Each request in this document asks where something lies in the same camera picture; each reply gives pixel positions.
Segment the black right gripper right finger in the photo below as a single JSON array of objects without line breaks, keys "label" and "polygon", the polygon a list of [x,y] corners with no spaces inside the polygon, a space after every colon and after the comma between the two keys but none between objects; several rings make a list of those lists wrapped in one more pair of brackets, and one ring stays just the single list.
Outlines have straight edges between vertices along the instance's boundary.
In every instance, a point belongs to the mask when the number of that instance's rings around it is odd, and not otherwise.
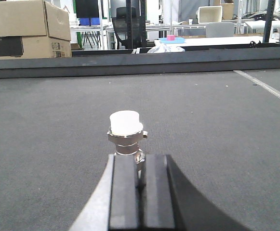
[{"label": "black right gripper right finger", "polygon": [[144,176],[144,231],[248,230],[200,193],[170,155],[147,155]]}]

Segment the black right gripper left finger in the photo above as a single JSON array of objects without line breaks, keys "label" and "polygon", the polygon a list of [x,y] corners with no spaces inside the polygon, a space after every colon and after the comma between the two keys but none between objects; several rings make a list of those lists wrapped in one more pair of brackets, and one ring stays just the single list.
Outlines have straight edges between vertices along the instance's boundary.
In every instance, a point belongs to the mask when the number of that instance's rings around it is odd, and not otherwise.
[{"label": "black right gripper left finger", "polygon": [[138,177],[131,155],[110,154],[103,175],[71,231],[135,231]]}]

